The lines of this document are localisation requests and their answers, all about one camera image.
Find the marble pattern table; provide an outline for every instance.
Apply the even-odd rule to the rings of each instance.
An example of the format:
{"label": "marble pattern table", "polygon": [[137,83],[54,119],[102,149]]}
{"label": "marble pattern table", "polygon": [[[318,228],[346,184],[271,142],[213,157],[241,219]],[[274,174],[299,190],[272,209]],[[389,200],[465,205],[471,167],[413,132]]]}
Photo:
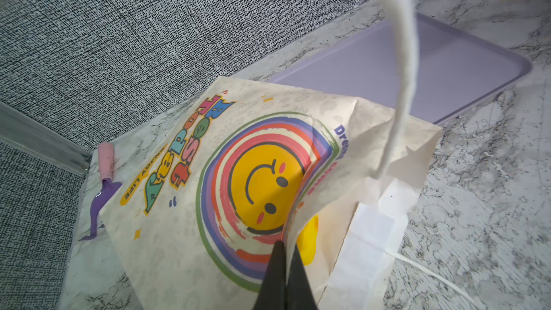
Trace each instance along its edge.
{"label": "marble pattern table", "polygon": [[[448,122],[401,253],[467,290],[488,309],[551,307],[551,0],[416,0],[417,10],[522,53],[533,72]],[[235,76],[272,75],[384,18],[369,1]],[[124,181],[167,134],[190,99],[113,141]],[[92,241],[89,207],[100,190],[97,151],[59,307],[141,309],[105,229]],[[388,309],[471,309],[457,293],[396,261]]]}

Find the rainbow circle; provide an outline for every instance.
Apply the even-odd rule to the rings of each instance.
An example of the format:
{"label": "rainbow circle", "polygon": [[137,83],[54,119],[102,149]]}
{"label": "rainbow circle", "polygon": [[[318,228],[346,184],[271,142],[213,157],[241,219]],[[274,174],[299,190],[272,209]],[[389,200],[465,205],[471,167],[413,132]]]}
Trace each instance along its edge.
{"label": "rainbow circle", "polygon": [[218,268],[239,286],[258,292],[275,241],[284,232],[247,231],[228,196],[230,170],[243,151],[260,144],[284,146],[304,166],[294,209],[339,153],[337,142],[319,121],[300,113],[260,117],[232,133],[205,164],[197,189],[197,224],[203,244]]}

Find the purple spatula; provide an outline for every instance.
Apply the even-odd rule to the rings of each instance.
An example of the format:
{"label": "purple spatula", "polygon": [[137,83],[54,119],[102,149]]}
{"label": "purple spatula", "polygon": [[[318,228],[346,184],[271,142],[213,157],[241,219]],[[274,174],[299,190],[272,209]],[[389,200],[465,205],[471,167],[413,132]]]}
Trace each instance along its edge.
{"label": "purple spatula", "polygon": [[102,142],[98,146],[98,162],[100,166],[101,190],[90,205],[90,236],[81,238],[81,241],[94,239],[98,235],[98,214],[101,208],[109,201],[122,183],[113,182],[113,145],[110,142]]}

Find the blue quotation mark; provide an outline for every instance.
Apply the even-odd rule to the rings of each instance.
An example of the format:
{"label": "blue quotation mark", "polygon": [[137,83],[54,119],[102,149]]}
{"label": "blue quotation mark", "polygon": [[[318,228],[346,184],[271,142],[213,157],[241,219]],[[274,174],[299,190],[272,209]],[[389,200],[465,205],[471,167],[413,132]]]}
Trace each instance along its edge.
{"label": "blue quotation mark", "polygon": [[175,196],[172,200],[169,201],[169,207],[172,207],[173,204],[174,204],[174,207],[176,207],[176,197]]}

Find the pink handle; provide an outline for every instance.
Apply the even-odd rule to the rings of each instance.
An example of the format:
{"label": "pink handle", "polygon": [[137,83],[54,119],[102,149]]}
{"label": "pink handle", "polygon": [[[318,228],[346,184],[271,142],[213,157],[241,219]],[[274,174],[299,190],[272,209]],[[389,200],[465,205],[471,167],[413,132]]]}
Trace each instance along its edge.
{"label": "pink handle", "polygon": [[98,146],[98,161],[100,164],[100,178],[103,181],[106,178],[113,180],[113,163],[115,152],[110,142],[102,142]]}

